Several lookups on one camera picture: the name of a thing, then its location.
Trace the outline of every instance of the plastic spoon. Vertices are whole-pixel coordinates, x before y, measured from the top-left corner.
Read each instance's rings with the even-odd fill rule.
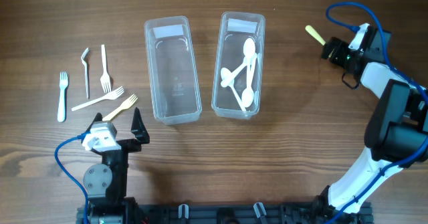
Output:
[[[221,68],[220,75],[221,75],[221,79],[224,80],[231,75],[231,72],[227,68]],[[235,98],[238,101],[238,104],[239,104],[239,107],[241,108],[241,110],[247,111],[245,109],[245,107],[243,106],[241,98],[239,97],[238,93],[236,92],[235,87],[233,86],[234,83],[235,83],[235,79],[232,79],[232,82],[230,82],[230,84],[228,86],[232,89],[232,92],[235,95]]]
[[[242,104],[246,108],[251,106],[254,100],[254,90],[251,87],[251,84],[253,82],[256,59],[257,59],[257,54],[254,53],[253,57],[251,58],[251,61],[249,61],[251,62],[251,64],[248,66],[248,69],[247,69],[247,87],[242,92]]]
[[[242,64],[233,72],[231,72],[230,76],[228,78],[225,78],[223,81],[221,81],[221,87],[226,88],[230,85],[232,80],[236,78],[236,76],[240,73],[240,71],[245,67],[249,65],[249,62],[251,61],[251,57],[253,57],[255,53],[255,44],[254,40],[252,38],[248,38],[245,40],[245,43],[243,44],[243,54],[245,55]]]

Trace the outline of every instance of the clear plastic container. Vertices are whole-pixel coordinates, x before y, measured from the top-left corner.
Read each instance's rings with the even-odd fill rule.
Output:
[[[168,125],[198,120],[202,105],[187,18],[148,20],[144,30],[154,117]]]
[[[221,68],[230,72],[236,70],[244,59],[243,45],[245,40],[252,38],[255,43],[257,59],[251,88],[254,91],[252,104],[243,111],[232,89],[221,86]],[[225,12],[221,16],[217,61],[215,63],[213,101],[211,106],[221,117],[250,119],[260,109],[261,71],[263,70],[263,47],[265,39],[265,18],[254,13]],[[247,67],[235,77],[234,88],[242,99],[242,92],[247,87]]]

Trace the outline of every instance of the container with spoons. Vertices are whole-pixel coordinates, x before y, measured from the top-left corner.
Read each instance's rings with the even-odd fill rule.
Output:
[[[211,103],[218,116],[250,119],[259,112],[264,34],[262,15],[239,12],[222,15]],[[222,69],[230,74],[225,77]]]

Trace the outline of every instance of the wooden surface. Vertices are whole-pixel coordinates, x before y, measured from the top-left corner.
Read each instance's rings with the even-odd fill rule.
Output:
[[[393,32],[390,58],[428,85],[427,0],[0,0],[0,223],[73,223],[84,203],[77,186],[54,160],[55,147],[85,131],[97,112],[121,100],[77,112],[86,101],[80,55],[90,47],[91,99],[102,95],[100,44],[106,44],[114,86],[139,96],[136,104],[151,137],[130,155],[128,196],[147,203],[253,203],[310,201],[337,181],[361,153],[377,99],[351,91],[342,70],[319,58],[324,39],[353,34],[324,12],[337,1],[359,1]],[[261,108],[250,121],[216,117],[211,93],[221,14],[260,13],[266,18]],[[203,111],[199,121],[165,126],[153,117],[144,22],[189,19]],[[370,22],[356,9],[335,17]],[[67,120],[56,121],[60,71],[70,75]],[[132,110],[114,120],[129,138]],[[100,162],[78,142],[60,159],[78,180]],[[428,222],[428,164],[393,176],[372,201],[376,223]]]

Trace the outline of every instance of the blue cable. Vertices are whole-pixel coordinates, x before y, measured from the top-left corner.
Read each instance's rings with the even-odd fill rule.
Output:
[[[62,142],[56,149],[55,149],[55,159],[56,162],[58,163],[58,165],[60,166],[60,168],[64,171],[64,173],[72,180],[75,182],[75,184],[77,186],[80,187],[80,189],[82,190],[83,194],[85,195],[85,210],[84,210],[84,222],[85,224],[88,224],[88,215],[87,215],[87,210],[88,210],[88,194],[85,190],[85,188],[82,186],[82,184],[79,183],[78,180],[76,180],[67,170],[66,168],[62,165],[61,161],[58,158],[58,151],[60,151],[60,148],[63,147],[64,145],[70,143],[71,141],[75,141],[75,140],[83,140],[85,138],[85,135],[87,133],[83,133],[81,135],[78,135],[76,137],[70,138],[64,142]]]
[[[425,103],[428,103],[428,96],[426,95],[426,93],[423,91],[422,87],[415,82],[414,80],[412,80],[411,78],[407,77],[404,73],[400,72],[397,68],[393,67],[389,61],[388,58],[388,53],[387,53],[387,44],[385,41],[385,36],[383,34],[383,29],[381,26],[381,23],[379,22],[379,20],[377,19],[376,15],[366,6],[364,6],[361,3],[355,3],[355,2],[341,2],[341,3],[335,3],[331,6],[329,6],[326,10],[326,16],[327,18],[332,21],[333,23],[336,23],[340,26],[346,27],[349,30],[353,31],[353,32],[357,32],[359,30],[359,27],[357,26],[351,26],[345,23],[341,23],[333,18],[330,17],[330,10],[335,8],[335,7],[340,7],[340,6],[354,6],[354,7],[359,7],[361,9],[364,9],[374,20],[374,22],[377,25],[378,31],[381,35],[381,41],[382,41],[382,51],[383,51],[383,57],[385,59],[385,63],[388,65],[389,69],[396,73],[397,75],[399,75],[400,77],[402,77],[404,80],[406,80],[409,84],[413,85],[414,87],[416,87],[417,91],[421,94],[423,100],[425,101]],[[347,204],[345,204],[345,206],[343,206],[341,208],[341,210],[339,210],[339,212],[330,220],[328,220],[325,224],[333,224],[333,222],[335,222],[335,220],[337,220],[344,212],[344,210],[346,210],[346,208],[348,208],[349,206],[351,206],[352,204],[358,202],[358,200],[363,197],[372,187],[373,185],[375,185],[375,183],[380,179],[381,176],[383,176],[385,174],[385,172],[394,166],[399,166],[399,165],[403,165],[403,164],[407,164],[409,162],[413,162],[414,160],[416,160],[417,158],[419,158],[421,156],[421,154],[423,154],[423,152],[427,149],[428,147],[428,137],[423,141],[423,144],[409,157],[403,159],[403,160],[399,160],[397,162],[388,164],[387,166],[385,166],[384,168],[382,168],[378,175],[370,182],[370,184],[368,184],[368,186],[358,195],[356,196],[353,200],[351,200],[350,202],[348,202]]]

